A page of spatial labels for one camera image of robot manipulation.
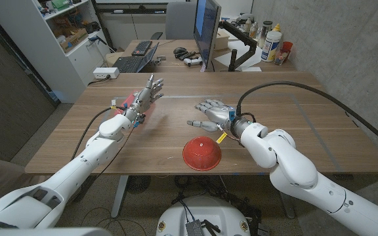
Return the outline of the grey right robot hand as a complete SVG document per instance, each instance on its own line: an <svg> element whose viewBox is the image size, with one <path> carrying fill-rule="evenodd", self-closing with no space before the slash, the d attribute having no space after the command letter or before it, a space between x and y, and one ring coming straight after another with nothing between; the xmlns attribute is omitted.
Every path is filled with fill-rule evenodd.
<svg viewBox="0 0 378 236"><path fill-rule="evenodd" d="M227 106L219 100L206 99L195 106L195 108L204 113L208 121L191 121L186 123L193 127L199 127L207 132L215 132L220 128L230 132L230 112L235 111L231 106Z"/></svg>

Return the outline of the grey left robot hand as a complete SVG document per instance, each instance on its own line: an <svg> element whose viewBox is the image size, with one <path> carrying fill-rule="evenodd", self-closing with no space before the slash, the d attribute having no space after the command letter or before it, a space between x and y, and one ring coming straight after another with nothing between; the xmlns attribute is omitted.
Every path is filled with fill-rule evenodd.
<svg viewBox="0 0 378 236"><path fill-rule="evenodd" d="M149 110L151 104L163 96L162 93L159 93L162 87L163 78L155 81L154 74L152 73L147 81L146 87L138 92L133 102L124 113L124 116L126 116L131 122L136 121L140 115Z"/></svg>

